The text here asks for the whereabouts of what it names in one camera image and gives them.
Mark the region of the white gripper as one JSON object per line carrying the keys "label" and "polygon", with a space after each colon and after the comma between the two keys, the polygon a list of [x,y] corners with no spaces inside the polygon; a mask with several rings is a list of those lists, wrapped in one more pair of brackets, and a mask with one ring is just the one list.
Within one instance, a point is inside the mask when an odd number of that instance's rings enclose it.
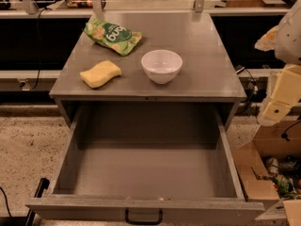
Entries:
{"label": "white gripper", "polygon": [[275,56],[286,64],[268,77],[266,97],[258,115],[262,126],[282,121],[301,100],[301,24],[297,18],[283,18],[276,35]]}

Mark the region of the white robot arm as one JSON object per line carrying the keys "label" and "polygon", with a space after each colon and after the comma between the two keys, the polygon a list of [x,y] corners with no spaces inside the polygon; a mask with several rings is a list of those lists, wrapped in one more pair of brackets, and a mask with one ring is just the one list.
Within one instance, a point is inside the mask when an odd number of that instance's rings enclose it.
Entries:
{"label": "white robot arm", "polygon": [[272,126],[301,100],[301,0],[255,43],[255,48],[264,52],[273,50],[275,57],[285,63],[279,73],[271,76],[260,107],[259,124]]}

